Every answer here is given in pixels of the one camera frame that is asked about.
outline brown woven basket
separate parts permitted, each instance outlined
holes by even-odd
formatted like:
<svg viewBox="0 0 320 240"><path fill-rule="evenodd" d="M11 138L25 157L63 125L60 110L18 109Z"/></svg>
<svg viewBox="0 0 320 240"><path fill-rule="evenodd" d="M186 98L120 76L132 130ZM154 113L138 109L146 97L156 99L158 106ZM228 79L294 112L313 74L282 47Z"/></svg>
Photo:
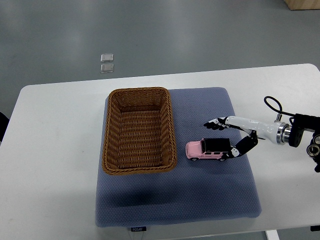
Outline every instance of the brown woven basket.
<svg viewBox="0 0 320 240"><path fill-rule="evenodd" d="M163 87L124 88L108 97L102 168L110 175L172 170L177 147L170 93Z"/></svg>

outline transparent square object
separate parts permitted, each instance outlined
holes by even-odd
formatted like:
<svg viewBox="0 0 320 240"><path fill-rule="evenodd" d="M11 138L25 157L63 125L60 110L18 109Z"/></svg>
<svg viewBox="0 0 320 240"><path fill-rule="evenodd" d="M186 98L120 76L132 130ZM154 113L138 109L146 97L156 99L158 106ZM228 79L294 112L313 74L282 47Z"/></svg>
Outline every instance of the transparent square object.
<svg viewBox="0 0 320 240"><path fill-rule="evenodd" d="M113 63L106 63L101 64L101 71L100 73L112 73L114 71L114 64Z"/></svg>
<svg viewBox="0 0 320 240"><path fill-rule="evenodd" d="M114 55L112 53L104 53L101 55L101 62L112 62L114 60Z"/></svg>

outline toy car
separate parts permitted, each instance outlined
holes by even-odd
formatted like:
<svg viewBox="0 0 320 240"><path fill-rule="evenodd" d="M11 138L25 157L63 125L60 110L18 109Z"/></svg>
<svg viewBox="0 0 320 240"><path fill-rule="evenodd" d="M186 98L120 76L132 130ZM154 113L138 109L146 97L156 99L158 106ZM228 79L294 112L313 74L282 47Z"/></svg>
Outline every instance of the toy car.
<svg viewBox="0 0 320 240"><path fill-rule="evenodd" d="M229 138L202 138L200 141L189 141L185 145L185 155L191 161L198 159L226 160L223 156L231 151Z"/></svg>

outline robotic hand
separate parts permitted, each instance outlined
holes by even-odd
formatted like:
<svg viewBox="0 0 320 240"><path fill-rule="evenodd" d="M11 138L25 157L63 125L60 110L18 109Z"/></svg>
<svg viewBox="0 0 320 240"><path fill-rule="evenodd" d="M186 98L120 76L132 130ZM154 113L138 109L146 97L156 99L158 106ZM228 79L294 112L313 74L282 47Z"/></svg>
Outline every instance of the robotic hand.
<svg viewBox="0 0 320 240"><path fill-rule="evenodd" d="M267 99L274 100L280 110L272 107ZM320 117L292 114L282 111L282 106L278 100L271 96L266 96L264 102L272 110L278 113L274 123L268 124L248 118L227 116L218 117L208 121L204 126L213 130L224 130L234 128L242 130L249 135L238 142L224 158L236 158L244 155L258 144L258 139L269 139L274 144L284 145L288 143L291 147L298 147L304 131L313 132L310 145L306 148L307 154L317 163L315 171L320 172ZM282 114L291 116L290 123L281 122Z"/></svg>

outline concrete floor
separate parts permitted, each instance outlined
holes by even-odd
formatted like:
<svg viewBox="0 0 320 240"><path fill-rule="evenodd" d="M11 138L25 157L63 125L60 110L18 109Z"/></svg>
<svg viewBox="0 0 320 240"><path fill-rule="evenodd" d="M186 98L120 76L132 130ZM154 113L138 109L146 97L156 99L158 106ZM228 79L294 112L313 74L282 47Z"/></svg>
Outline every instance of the concrete floor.
<svg viewBox="0 0 320 240"><path fill-rule="evenodd" d="M319 43L320 10L290 11L283 0L1 0L0 111L10 117L26 85L302 63L320 68ZM114 54L113 73L100 73L103 53ZM320 239L308 227L278 232L280 240ZM256 232L203 239L267 238Z"/></svg>

